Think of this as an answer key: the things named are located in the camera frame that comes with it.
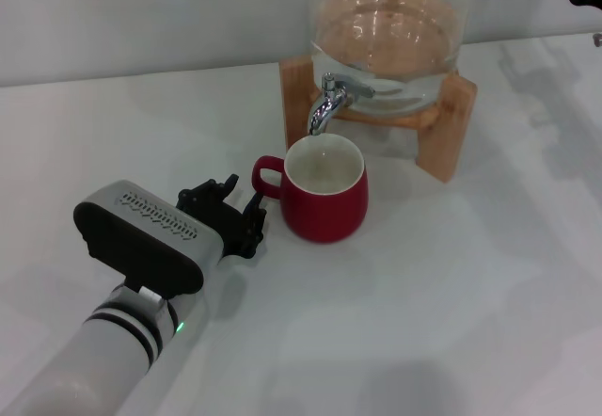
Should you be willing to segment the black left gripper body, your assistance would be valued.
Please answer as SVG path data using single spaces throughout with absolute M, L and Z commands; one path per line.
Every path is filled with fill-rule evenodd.
M 221 237 L 223 257 L 246 256 L 242 214 L 222 200 L 193 198 L 186 204 L 186 213 L 216 231 Z

